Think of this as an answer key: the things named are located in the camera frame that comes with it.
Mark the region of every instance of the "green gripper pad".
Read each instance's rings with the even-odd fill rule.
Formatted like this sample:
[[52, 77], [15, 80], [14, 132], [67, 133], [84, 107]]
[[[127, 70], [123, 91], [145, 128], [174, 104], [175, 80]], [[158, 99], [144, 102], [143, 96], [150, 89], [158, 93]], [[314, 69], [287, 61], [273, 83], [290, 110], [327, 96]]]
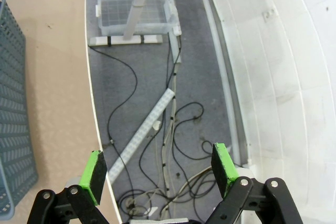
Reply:
[[239, 177], [225, 144], [215, 143], [212, 150], [211, 167], [222, 198], [232, 183]]
[[106, 172], [107, 167], [103, 152], [93, 151], [86, 164], [79, 185], [88, 191], [95, 206], [100, 204]]

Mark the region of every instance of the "beige floor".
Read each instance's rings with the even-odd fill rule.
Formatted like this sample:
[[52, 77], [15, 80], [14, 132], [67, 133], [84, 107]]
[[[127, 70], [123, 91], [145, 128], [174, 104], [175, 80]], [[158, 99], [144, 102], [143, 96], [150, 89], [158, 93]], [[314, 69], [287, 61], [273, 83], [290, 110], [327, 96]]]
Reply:
[[[85, 0], [7, 2], [27, 39], [28, 113], [39, 181], [4, 223], [25, 223], [36, 193], [60, 192], [82, 173], [100, 140], [87, 63]], [[100, 210], [110, 223], [119, 223], [110, 192], [106, 183]]]

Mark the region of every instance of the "white curved wall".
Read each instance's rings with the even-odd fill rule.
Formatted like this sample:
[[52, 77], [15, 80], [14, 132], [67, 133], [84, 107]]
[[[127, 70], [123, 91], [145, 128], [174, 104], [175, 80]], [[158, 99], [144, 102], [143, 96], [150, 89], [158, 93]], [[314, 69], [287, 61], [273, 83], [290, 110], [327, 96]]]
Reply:
[[336, 223], [336, 0], [214, 0], [259, 180]]

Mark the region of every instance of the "led light strip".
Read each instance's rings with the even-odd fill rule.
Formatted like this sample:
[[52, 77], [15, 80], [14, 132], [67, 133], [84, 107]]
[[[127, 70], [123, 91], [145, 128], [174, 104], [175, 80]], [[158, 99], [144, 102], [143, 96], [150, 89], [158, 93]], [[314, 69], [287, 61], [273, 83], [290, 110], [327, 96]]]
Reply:
[[[135, 135], [132, 137], [131, 141], [128, 143], [126, 148], [121, 153], [121, 158], [127, 164], [127, 162], [131, 159], [135, 150], [140, 146], [142, 140], [146, 137], [149, 130], [153, 126], [153, 123], [159, 118], [164, 109], [168, 106], [170, 101], [174, 97], [174, 92], [171, 89], [167, 89], [164, 94], [161, 96], [155, 107], [149, 113], [145, 121], [141, 124], [139, 129], [136, 131]], [[111, 183], [115, 181], [115, 179], [119, 176], [119, 174], [124, 169], [124, 164], [122, 163], [120, 157], [118, 157], [117, 161], [109, 170], [109, 179]]]

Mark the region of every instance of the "floor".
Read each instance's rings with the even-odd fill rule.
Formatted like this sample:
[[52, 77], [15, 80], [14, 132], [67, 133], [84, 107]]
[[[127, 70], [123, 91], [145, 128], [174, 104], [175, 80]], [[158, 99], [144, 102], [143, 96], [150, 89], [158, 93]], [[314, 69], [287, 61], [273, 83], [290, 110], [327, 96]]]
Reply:
[[[88, 38], [100, 35], [95, 16], [96, 3], [97, 0], [87, 0]], [[203, 157], [206, 155], [201, 148], [201, 143], [204, 140], [212, 143], [224, 142], [230, 145], [222, 83], [202, 0], [176, 0], [176, 7], [182, 27], [182, 64], [177, 75], [177, 107], [180, 108], [194, 101], [201, 103], [204, 107], [204, 114], [200, 120], [185, 123], [180, 127], [176, 133], [176, 141], [187, 155]], [[166, 63], [169, 51], [167, 42], [167, 36], [164, 36], [164, 42], [159, 45], [99, 48], [99, 50], [127, 62], [138, 77], [138, 86], [134, 96], [117, 110], [109, 125], [116, 148], [119, 151], [124, 149], [165, 90]], [[125, 66], [90, 49], [89, 59], [100, 135], [107, 165], [111, 167], [117, 159], [117, 154], [109, 142], [107, 120], [111, 111], [132, 92], [134, 76]], [[187, 119], [199, 113], [199, 107], [193, 105], [181, 111], [178, 120]], [[138, 166], [139, 157], [147, 141], [142, 143], [127, 165], [134, 189], [153, 189], [153, 185], [140, 172]], [[156, 141], [156, 150], [159, 151], [162, 133], [156, 137]], [[186, 170], [187, 177], [191, 177], [210, 165], [209, 158], [202, 161], [191, 161], [180, 153], [176, 153], [176, 158]], [[174, 186], [180, 188], [185, 179], [178, 166], [174, 162], [171, 164]], [[145, 152], [142, 166], [154, 181], [158, 180], [154, 143]], [[125, 171], [112, 186], [116, 199], [131, 188]], [[205, 197], [196, 200], [195, 207], [198, 215], [205, 220], [220, 199], [219, 191], [215, 186]], [[155, 197], [153, 199], [153, 206], [161, 208], [163, 204], [162, 198]], [[171, 212], [173, 217], [188, 217], [197, 220], [193, 208], [193, 203], [190, 201], [177, 205], [175, 212]], [[156, 211], [152, 218], [155, 219], [158, 214], [159, 211]], [[127, 221], [127, 215], [122, 212], [121, 215], [123, 221]]]

